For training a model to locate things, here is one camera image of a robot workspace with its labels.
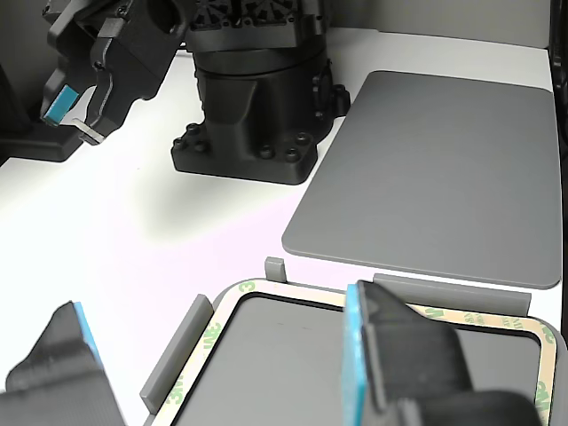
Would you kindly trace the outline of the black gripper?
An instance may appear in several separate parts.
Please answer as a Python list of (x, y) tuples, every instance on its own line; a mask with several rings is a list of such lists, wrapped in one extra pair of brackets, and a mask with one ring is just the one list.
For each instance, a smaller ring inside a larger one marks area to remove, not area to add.
[(95, 91), (82, 142), (101, 144), (119, 129), (134, 99), (150, 99), (178, 49), (176, 1), (49, 1), (48, 45), (59, 57), (43, 87), (41, 119), (57, 127), (79, 96)]

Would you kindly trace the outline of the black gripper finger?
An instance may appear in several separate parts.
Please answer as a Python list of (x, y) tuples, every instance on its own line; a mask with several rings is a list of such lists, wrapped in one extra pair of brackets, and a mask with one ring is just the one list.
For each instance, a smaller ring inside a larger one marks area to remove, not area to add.
[(343, 308), (345, 425), (470, 425), (472, 382), (455, 330), (388, 289), (350, 284)]
[(83, 307), (61, 305), (6, 376), (3, 425), (123, 425)]

